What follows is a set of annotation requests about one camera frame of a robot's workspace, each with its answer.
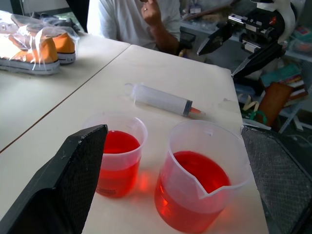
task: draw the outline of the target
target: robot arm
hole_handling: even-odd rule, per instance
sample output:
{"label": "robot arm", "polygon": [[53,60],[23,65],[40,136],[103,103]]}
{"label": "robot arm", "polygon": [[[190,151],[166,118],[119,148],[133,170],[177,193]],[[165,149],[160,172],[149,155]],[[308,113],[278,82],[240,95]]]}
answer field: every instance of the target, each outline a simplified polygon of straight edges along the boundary
{"label": "robot arm", "polygon": [[240,36],[242,49],[252,53],[233,72],[238,78],[255,72],[285,54],[282,43],[293,33],[305,0],[252,0],[257,8],[246,16],[230,15],[227,24],[210,35],[198,50],[198,55],[211,53],[221,47],[233,34],[235,27],[244,27]]}

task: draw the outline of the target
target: shoe sole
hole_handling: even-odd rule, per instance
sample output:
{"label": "shoe sole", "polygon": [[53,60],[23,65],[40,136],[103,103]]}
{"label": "shoe sole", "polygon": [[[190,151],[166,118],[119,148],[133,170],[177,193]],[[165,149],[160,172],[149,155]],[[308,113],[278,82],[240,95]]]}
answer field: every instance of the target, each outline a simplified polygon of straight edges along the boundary
{"label": "shoe sole", "polygon": [[71,54],[58,53],[58,59],[61,64],[73,63],[76,60],[76,53],[75,52]]}
{"label": "shoe sole", "polygon": [[51,75],[59,71],[59,60],[46,64],[33,64],[0,58],[0,69],[9,72],[22,72],[32,75]]}

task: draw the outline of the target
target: plastic bag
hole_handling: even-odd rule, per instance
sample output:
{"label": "plastic bag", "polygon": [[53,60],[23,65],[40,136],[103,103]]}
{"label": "plastic bag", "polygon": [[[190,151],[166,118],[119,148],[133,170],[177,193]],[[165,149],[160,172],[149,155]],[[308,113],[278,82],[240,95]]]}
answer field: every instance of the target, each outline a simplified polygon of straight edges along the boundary
{"label": "plastic bag", "polygon": [[0,11],[0,69],[36,75],[76,60],[79,36],[70,27]]}

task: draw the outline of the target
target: white shirt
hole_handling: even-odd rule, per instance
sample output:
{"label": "white shirt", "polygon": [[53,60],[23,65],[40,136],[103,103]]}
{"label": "white shirt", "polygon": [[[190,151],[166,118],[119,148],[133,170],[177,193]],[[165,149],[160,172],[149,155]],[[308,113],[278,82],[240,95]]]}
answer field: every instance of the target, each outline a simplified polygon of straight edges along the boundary
{"label": "white shirt", "polygon": [[[161,20],[167,31],[180,41],[179,0],[158,0]],[[88,33],[156,49],[149,25],[141,15],[140,0],[90,0]]]}

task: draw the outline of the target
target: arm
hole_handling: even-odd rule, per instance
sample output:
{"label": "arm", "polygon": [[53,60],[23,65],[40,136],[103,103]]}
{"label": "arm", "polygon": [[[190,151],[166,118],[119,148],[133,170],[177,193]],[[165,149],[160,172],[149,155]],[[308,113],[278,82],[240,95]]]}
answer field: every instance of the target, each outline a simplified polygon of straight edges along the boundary
{"label": "arm", "polygon": [[160,51],[175,54],[179,41],[171,35],[161,21],[161,13],[156,0],[148,0],[141,9],[145,22],[150,26],[151,33]]}
{"label": "arm", "polygon": [[87,29],[90,34],[117,39],[117,24],[111,0],[90,0]]}

